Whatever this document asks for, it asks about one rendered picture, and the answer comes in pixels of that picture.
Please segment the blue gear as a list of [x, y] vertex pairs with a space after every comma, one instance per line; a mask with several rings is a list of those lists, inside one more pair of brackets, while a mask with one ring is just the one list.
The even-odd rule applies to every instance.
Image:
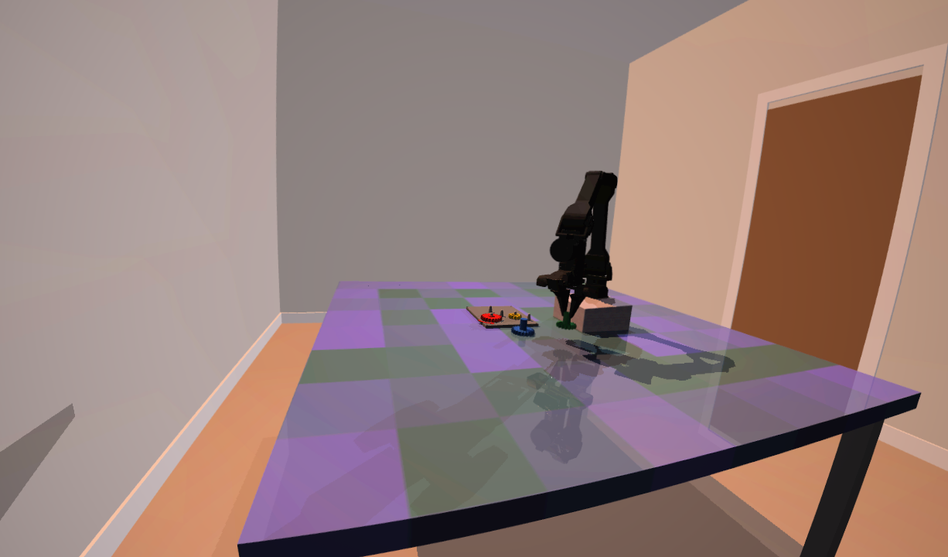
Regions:
[[520, 318], [520, 325], [514, 326], [512, 332], [521, 336], [533, 336], [535, 334], [535, 331], [528, 327], [526, 318]]

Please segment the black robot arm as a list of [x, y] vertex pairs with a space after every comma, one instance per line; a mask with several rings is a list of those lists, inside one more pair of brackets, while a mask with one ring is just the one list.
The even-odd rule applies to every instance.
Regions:
[[[607, 215], [609, 201], [618, 186], [618, 176], [606, 172], [586, 172], [586, 180], [578, 193], [577, 200], [562, 215], [551, 244], [551, 256], [558, 263], [576, 260], [584, 261], [583, 278], [589, 283], [607, 285], [612, 281], [611, 256], [605, 249], [607, 242]], [[593, 212], [592, 212], [593, 210]], [[591, 235], [592, 233], [592, 235]], [[585, 234], [585, 235], [584, 235]], [[586, 254], [587, 237], [591, 235], [591, 244]], [[556, 272], [546, 276], [549, 289], [564, 290], [578, 284], [574, 267], [564, 271], [558, 267]], [[606, 276], [607, 275], [607, 276]]]

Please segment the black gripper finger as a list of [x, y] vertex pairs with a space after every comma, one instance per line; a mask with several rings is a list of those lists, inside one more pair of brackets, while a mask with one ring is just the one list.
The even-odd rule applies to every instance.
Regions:
[[569, 318], [570, 320], [572, 320], [579, 306], [582, 304], [582, 301], [586, 299], [586, 296], [578, 296], [578, 295], [569, 295], [569, 296], [571, 297]]
[[551, 291], [552, 291], [552, 292], [556, 295], [556, 297], [558, 298], [558, 304], [559, 304], [559, 307], [560, 307], [560, 310], [561, 310], [561, 315], [563, 316], [564, 313], [567, 312], [568, 299], [569, 299], [569, 295], [570, 295], [570, 289], [560, 290], [560, 292], [559, 292], [558, 290], [553, 290], [553, 289], [551, 289]]

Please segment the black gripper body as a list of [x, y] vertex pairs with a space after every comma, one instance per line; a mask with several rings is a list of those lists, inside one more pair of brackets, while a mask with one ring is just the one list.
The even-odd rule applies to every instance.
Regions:
[[[571, 288], [565, 288], [564, 290], [573, 289], [575, 290], [574, 295], [586, 296], [589, 299], [604, 299], [604, 297], [608, 297], [609, 290], [607, 288], [607, 285], [600, 285], [600, 283], [589, 283], [588, 285], [582, 285], [582, 283], [586, 282], [586, 279], [583, 279], [584, 268], [587, 268], [587, 264], [585, 264], [585, 260], [584, 261], [576, 261], [576, 260], [564, 261], [564, 263], [559, 263], [558, 267], [563, 267], [562, 269], [564, 269], [564, 271], [569, 271], [571, 267], [574, 267], [576, 271], [576, 275], [578, 276], [578, 284], [576, 285], [576, 288], [575, 286], [571, 285]], [[538, 286], [542, 286], [542, 288], [546, 288], [546, 285], [547, 285], [546, 276], [549, 276], [549, 275], [538, 276], [537, 278]]]

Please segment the green gear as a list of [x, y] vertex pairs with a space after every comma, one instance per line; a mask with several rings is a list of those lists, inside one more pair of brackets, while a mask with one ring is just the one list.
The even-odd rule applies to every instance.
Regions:
[[560, 322], [556, 322], [556, 327], [561, 328], [561, 330], [563, 330], [563, 329], [565, 329], [565, 330], [566, 330], [566, 329], [568, 329], [568, 330], [570, 330], [570, 329], [571, 329], [571, 330], [574, 330], [574, 329], [577, 328], [577, 325], [576, 325], [576, 323], [571, 322], [571, 320], [570, 320], [570, 318], [569, 318], [569, 313], [564, 313], [564, 315], [563, 315], [563, 321], [562, 321], [562, 322], [561, 322], [561, 321], [560, 321]]

